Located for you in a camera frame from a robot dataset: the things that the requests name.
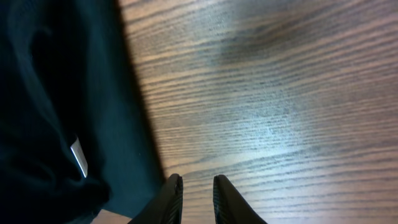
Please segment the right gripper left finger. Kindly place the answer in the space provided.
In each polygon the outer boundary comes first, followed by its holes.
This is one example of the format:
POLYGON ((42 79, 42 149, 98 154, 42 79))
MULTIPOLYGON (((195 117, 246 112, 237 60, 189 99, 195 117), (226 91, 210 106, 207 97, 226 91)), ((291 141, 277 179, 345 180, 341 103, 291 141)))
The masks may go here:
POLYGON ((172 174, 160 192, 128 224, 181 224, 183 179, 172 174))

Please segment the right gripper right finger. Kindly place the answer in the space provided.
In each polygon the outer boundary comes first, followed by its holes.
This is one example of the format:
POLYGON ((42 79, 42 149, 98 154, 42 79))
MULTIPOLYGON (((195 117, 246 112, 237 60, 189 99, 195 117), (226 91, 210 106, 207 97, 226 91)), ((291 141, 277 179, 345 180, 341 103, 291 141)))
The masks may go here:
POLYGON ((267 224, 225 175, 214 176, 213 206, 216 224, 267 224))

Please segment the black t-shirt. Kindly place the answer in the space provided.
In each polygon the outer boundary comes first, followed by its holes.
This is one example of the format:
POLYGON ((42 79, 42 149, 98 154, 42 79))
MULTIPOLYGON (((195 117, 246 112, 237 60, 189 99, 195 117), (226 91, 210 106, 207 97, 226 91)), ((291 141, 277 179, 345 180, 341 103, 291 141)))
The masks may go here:
POLYGON ((1 2, 1 222, 136 217, 162 171, 116 1, 1 2))

